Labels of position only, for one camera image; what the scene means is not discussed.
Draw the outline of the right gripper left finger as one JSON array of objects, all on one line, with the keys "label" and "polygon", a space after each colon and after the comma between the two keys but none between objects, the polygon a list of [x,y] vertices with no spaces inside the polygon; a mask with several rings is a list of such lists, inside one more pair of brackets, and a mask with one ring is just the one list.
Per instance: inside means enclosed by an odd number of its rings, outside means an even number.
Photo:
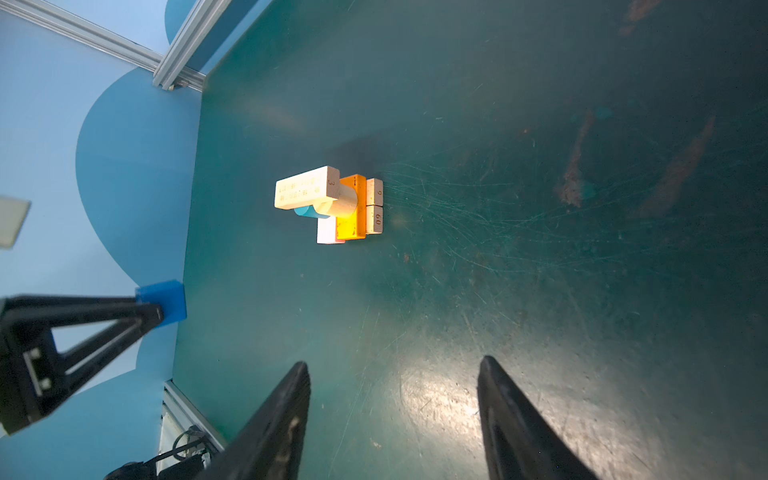
[{"label": "right gripper left finger", "polygon": [[224,451],[199,479],[287,479],[298,477],[308,423],[311,380],[297,362]]}]

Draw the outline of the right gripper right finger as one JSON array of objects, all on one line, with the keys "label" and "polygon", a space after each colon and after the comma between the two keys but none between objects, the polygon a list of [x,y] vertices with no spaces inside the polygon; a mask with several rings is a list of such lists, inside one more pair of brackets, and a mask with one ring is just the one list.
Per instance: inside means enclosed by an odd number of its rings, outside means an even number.
[{"label": "right gripper right finger", "polygon": [[491,479],[597,479],[489,355],[480,363],[477,396]]}]

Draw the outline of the blue wood cube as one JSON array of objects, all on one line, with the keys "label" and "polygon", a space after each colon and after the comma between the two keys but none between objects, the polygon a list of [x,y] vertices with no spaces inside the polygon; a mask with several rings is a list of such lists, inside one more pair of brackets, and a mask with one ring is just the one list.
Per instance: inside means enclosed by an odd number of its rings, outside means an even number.
[{"label": "blue wood cube", "polygon": [[135,290],[139,304],[158,304],[163,312],[163,321],[159,327],[181,322],[187,318],[184,285],[178,280],[170,280],[138,287]]}]

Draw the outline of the pink wood block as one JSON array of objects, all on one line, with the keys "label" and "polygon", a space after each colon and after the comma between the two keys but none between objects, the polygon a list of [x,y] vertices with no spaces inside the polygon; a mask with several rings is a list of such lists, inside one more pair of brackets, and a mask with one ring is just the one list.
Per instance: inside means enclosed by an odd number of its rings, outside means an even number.
[{"label": "pink wood block", "polygon": [[335,217],[320,218],[317,220],[316,241],[322,245],[343,244],[344,240],[338,237],[337,219]]}]

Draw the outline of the orange wood block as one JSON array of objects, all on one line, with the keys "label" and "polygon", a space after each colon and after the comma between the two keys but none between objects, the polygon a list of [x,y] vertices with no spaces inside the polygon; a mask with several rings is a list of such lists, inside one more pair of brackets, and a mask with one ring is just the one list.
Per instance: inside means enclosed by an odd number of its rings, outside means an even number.
[{"label": "orange wood block", "polygon": [[342,192],[351,189],[355,193],[354,209],[344,216],[336,217],[336,236],[340,241],[362,240],[366,238],[367,179],[359,174],[340,180],[344,186]]}]

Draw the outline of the teal wood cylinder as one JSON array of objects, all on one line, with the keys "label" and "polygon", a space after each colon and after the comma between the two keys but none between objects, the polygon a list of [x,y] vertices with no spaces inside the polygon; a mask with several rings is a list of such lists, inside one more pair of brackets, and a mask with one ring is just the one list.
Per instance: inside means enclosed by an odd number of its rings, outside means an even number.
[{"label": "teal wood cylinder", "polygon": [[295,208],[294,212],[304,218],[314,218],[314,219],[326,219],[328,218],[328,215],[324,215],[321,213],[318,213],[312,205],[304,206]]}]

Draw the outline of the natural wood cylinder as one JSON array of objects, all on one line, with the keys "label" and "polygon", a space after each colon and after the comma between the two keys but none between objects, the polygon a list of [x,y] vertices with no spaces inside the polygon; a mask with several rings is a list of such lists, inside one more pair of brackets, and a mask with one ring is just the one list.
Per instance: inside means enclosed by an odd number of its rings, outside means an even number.
[{"label": "natural wood cylinder", "polygon": [[313,204],[315,212],[329,217],[348,217],[357,210],[358,199],[354,188],[341,185],[338,199],[318,200]]}]

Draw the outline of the natural wood block front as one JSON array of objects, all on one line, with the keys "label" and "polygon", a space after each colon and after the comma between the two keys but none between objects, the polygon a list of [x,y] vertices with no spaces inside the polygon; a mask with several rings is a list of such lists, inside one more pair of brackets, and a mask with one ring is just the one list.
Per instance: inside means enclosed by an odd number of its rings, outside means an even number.
[{"label": "natural wood block front", "polygon": [[383,233],[384,212],[381,206],[369,205],[366,207],[366,234],[378,235]]}]

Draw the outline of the natural wood block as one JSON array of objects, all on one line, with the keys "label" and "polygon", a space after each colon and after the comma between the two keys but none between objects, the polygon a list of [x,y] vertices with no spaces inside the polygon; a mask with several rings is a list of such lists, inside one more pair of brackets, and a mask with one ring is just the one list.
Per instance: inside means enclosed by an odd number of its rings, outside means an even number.
[{"label": "natural wood block", "polygon": [[366,234],[378,235],[383,233],[384,212],[381,206],[369,205],[366,207]]},{"label": "natural wood block", "polygon": [[323,166],[281,179],[275,184],[274,206],[293,210],[340,198],[340,172]]},{"label": "natural wood block", "polygon": [[376,178],[369,178],[366,181],[366,205],[367,206],[383,206],[383,193],[384,184],[383,181]]}]

